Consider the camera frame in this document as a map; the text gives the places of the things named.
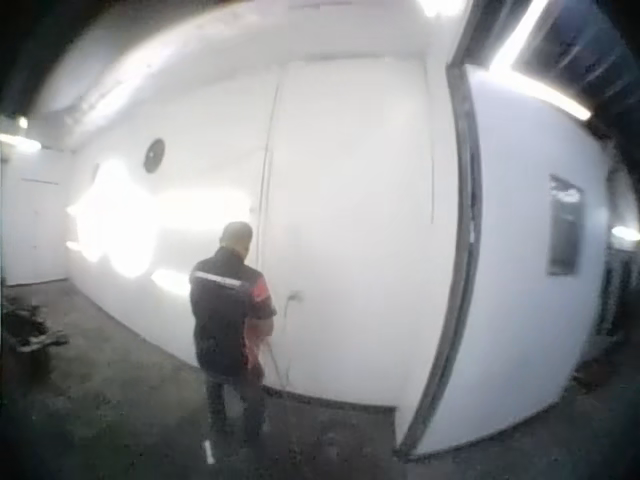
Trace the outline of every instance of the short hair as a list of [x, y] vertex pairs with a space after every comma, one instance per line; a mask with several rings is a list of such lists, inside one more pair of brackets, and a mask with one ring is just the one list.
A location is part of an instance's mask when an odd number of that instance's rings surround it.
[[220, 243], [225, 245], [249, 246], [253, 239], [253, 229], [247, 222], [231, 222], [222, 230]]

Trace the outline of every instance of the dark jeans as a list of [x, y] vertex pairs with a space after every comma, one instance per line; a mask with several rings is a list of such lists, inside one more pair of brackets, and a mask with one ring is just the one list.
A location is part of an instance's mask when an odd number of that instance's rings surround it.
[[224, 386], [230, 386], [244, 403], [242, 427], [244, 441], [249, 445], [260, 439], [265, 415], [265, 399], [261, 388], [261, 379], [245, 375], [239, 378], [218, 377], [207, 374], [207, 398], [209, 402], [209, 420], [214, 436], [228, 436], [228, 420], [224, 403]]

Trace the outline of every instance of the black polo shirt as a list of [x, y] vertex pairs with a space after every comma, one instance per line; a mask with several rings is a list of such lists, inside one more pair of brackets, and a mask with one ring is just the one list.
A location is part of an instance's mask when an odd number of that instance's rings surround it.
[[226, 377], [242, 375], [247, 368], [247, 318], [268, 320], [276, 314], [264, 276], [235, 251], [220, 247], [196, 264], [190, 278], [200, 367]]

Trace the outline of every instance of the man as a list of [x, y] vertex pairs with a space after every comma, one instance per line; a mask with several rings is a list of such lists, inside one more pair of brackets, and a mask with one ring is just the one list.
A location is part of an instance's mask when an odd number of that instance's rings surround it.
[[200, 367], [207, 375], [209, 415], [214, 439], [229, 435], [224, 385], [245, 404], [244, 439], [254, 446], [264, 423], [260, 343], [273, 333], [276, 314], [264, 276], [245, 265], [253, 231], [245, 222], [227, 225], [220, 248], [191, 272], [194, 340]]

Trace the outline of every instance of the white ceiling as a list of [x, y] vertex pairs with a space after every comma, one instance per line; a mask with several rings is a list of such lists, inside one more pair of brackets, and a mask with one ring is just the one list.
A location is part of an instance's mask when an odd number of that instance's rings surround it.
[[240, 71], [309, 58], [419, 55], [415, 0], [257, 0], [206, 11], [140, 0], [113, 9], [69, 49], [32, 118], [45, 142], [77, 146], [126, 109]]

